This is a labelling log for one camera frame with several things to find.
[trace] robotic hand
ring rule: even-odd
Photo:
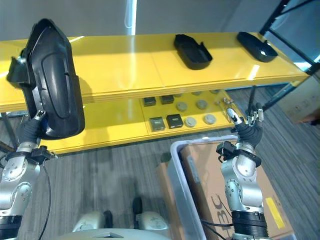
[[[216,151],[223,157],[221,172],[234,226],[232,239],[269,239],[263,196],[257,184],[256,168],[261,159],[254,152],[263,135],[262,106],[257,103],[249,109],[246,123],[232,108],[227,109],[227,114],[235,124],[238,141],[236,145],[225,141]]]

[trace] robot finger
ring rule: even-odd
[[[264,110],[262,108],[261,103],[257,102],[256,108],[257,108],[257,120],[259,122],[263,122],[264,121]]]

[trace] gray carpet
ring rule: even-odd
[[[279,87],[262,87],[256,100],[265,103]],[[229,92],[243,110],[250,90]],[[21,119],[13,118],[17,127]],[[278,106],[265,113],[264,137],[257,147],[268,175],[298,239],[317,239],[319,234],[319,146],[320,128],[307,123],[292,124]],[[167,211],[155,167],[178,140],[230,134],[229,129],[182,135],[114,147],[81,151],[46,163],[52,187],[52,205],[43,239],[72,230],[82,214],[111,210],[115,228],[133,226],[132,200],[142,196],[146,211]],[[0,121],[0,140],[9,138]],[[23,217],[20,240],[38,239],[48,207],[48,189],[41,171],[33,197]]]

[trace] shelf board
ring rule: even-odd
[[[86,36],[72,42],[83,103],[303,81],[308,76],[276,48],[279,56],[273,61],[255,60],[236,40],[237,33],[188,35],[204,42],[213,56],[207,68],[186,67],[174,48],[175,34]],[[0,41],[0,112],[26,109],[22,91],[6,81],[11,56],[17,57],[26,42]]]
[[[43,140],[41,145],[48,146],[50,151],[57,154],[70,153],[80,150],[113,146],[138,142],[143,140],[157,139],[181,134],[196,133],[214,129],[230,128],[234,126],[226,118],[225,112],[216,105],[216,101],[222,98],[230,98],[225,91],[212,94],[209,91],[196,96],[184,93],[181,97],[175,97],[174,103],[162,105],[156,98],[155,106],[143,106],[141,99],[121,99],[112,102],[89,103],[85,105],[85,129],[76,136],[62,140]],[[197,100],[206,100],[208,107],[200,110],[196,107]],[[176,109],[177,102],[185,102],[188,108],[185,112]],[[240,113],[235,104],[232,107]],[[194,117],[197,121],[195,127],[183,125],[181,128],[169,129],[166,116],[180,114],[184,121],[186,117]],[[213,114],[216,122],[208,125],[203,121],[206,114]],[[152,132],[150,118],[162,117],[165,130]]]

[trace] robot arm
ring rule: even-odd
[[[39,111],[28,121],[19,136],[20,144],[6,157],[0,181],[0,239],[17,237],[22,216],[28,206],[40,164],[52,154],[38,148],[38,135],[45,112]]]
[[[251,111],[246,123],[232,109],[227,114],[239,134],[236,145],[226,141],[216,151],[223,157],[221,172],[225,182],[225,195],[232,214],[233,240],[269,239],[264,216],[263,195],[257,184],[256,168],[261,159],[255,147],[263,134],[263,110],[260,104]]]
[[[68,138],[85,128],[71,44],[53,21],[42,19],[33,26],[20,56],[11,58],[6,79],[22,89],[31,120],[2,172],[0,240],[17,237],[40,165],[54,156],[46,146],[38,147],[39,140]]]

